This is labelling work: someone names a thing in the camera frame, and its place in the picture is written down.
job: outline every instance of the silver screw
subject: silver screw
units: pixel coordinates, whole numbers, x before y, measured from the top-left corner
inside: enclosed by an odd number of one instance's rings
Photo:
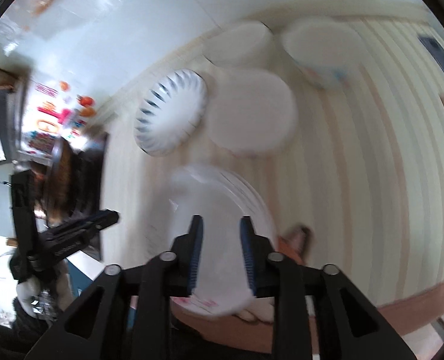
[[[115,276],[120,273],[120,266],[115,265],[115,264],[108,265],[105,267],[105,269],[103,271],[105,272],[106,275]]]
[[[277,252],[277,251],[273,251],[272,253],[268,254],[268,259],[271,261],[279,262],[284,259],[284,255],[282,253]]]
[[[165,251],[160,255],[160,259],[162,261],[173,261],[175,260],[177,255],[173,251]]]
[[[339,268],[337,268],[337,266],[335,266],[334,264],[327,264],[324,265],[324,267],[322,268],[322,270],[327,274],[327,275],[336,275],[340,272]]]

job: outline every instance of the striped tablecloth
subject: striped tablecloth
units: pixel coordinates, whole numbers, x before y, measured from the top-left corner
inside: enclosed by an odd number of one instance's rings
[[[211,163],[235,171],[264,198],[283,234],[303,223],[315,234],[309,263],[335,263],[377,305],[444,280],[444,73],[417,39],[427,25],[370,17],[344,20],[363,38],[367,60],[341,91],[318,90],[281,57],[274,71],[291,86],[299,127],[280,152],[237,158],[202,125],[164,158],[133,138],[135,112],[121,112],[104,168],[103,207],[121,222],[103,232],[104,262],[146,261],[147,207],[171,171]],[[218,70],[187,63],[216,89]],[[142,99],[128,99],[135,110]]]

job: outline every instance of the striped table surface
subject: striped table surface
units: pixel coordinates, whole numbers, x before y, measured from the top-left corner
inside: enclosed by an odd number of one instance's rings
[[[147,209],[171,172],[210,163],[236,172],[264,198],[279,234],[303,223],[314,232],[309,265],[337,264],[376,305],[444,281],[444,73],[420,34],[425,24],[374,17],[344,20],[362,37],[359,76],[340,91],[308,84],[281,55],[273,70],[299,108],[293,139],[279,152],[241,158],[216,147],[202,125],[169,156],[154,158],[133,137],[135,109],[107,126],[102,206],[121,214],[103,232],[105,263],[147,261]],[[203,57],[187,63],[217,83]]]

